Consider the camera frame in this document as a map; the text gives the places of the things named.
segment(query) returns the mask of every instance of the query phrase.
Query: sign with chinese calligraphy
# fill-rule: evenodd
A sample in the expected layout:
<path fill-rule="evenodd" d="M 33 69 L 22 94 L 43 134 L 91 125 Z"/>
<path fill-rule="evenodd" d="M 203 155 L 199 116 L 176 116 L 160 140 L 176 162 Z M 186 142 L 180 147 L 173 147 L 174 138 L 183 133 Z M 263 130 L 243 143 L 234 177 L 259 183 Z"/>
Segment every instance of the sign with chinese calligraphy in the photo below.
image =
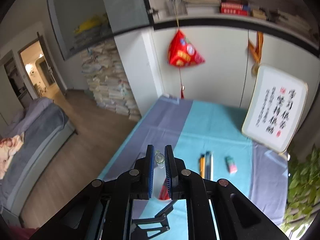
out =
<path fill-rule="evenodd" d="M 261 65 L 242 133 L 284 152 L 297 129 L 308 86 L 276 68 Z"/>

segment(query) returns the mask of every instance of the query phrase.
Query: small glass jar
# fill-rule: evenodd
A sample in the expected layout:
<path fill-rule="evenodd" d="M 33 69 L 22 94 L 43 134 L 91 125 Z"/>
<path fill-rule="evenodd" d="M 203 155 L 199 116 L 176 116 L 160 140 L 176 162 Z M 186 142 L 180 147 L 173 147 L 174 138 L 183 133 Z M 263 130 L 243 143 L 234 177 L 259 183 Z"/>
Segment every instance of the small glass jar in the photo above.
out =
<path fill-rule="evenodd" d="M 161 154 L 159 150 L 156 151 L 155 161 L 156 161 L 159 168 L 162 169 L 164 167 L 164 155 Z"/>

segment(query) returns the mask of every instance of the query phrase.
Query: green plant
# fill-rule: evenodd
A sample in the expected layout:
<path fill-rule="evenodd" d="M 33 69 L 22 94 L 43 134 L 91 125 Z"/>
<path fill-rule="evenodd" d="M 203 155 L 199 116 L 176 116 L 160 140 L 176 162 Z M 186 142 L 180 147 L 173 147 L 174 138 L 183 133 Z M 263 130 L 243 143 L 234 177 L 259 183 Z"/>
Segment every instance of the green plant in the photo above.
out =
<path fill-rule="evenodd" d="M 299 163 L 291 150 L 288 162 L 289 181 L 287 207 L 281 229 L 286 232 L 292 228 L 296 231 L 302 224 L 298 236 L 301 236 L 306 225 L 313 220 L 313 206 L 320 202 L 320 148 L 315 145 L 304 163 Z"/>

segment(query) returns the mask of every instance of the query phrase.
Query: light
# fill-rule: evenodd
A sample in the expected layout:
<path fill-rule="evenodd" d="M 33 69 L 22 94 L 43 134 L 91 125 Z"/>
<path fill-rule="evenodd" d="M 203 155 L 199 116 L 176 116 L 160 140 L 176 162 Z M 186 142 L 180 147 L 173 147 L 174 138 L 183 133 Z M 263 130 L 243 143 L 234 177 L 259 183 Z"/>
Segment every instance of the light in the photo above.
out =
<path fill-rule="evenodd" d="M 27 64 L 25 68 L 26 68 L 27 73 L 30 74 L 30 72 L 32 70 L 32 65 L 31 64 Z"/>

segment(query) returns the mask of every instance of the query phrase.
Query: red tassel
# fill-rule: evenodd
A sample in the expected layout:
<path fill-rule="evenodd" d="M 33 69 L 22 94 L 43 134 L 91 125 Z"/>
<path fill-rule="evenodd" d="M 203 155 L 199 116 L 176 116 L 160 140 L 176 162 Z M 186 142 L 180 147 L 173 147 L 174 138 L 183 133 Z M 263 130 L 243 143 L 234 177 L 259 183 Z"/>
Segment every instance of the red tassel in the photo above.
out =
<path fill-rule="evenodd" d="M 184 98 L 183 91 L 184 91 L 184 86 L 181 87 L 181 98 L 182 99 Z"/>

